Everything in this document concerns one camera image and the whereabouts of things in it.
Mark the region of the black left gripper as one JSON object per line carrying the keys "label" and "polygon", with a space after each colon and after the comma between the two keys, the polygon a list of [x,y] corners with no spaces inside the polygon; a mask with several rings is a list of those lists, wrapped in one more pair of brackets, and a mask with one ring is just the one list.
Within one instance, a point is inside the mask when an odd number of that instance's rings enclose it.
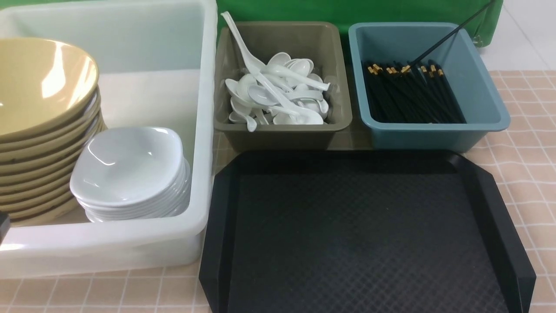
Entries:
{"label": "black left gripper", "polygon": [[10,229],[10,216],[7,213],[0,212],[0,244],[2,244]]}

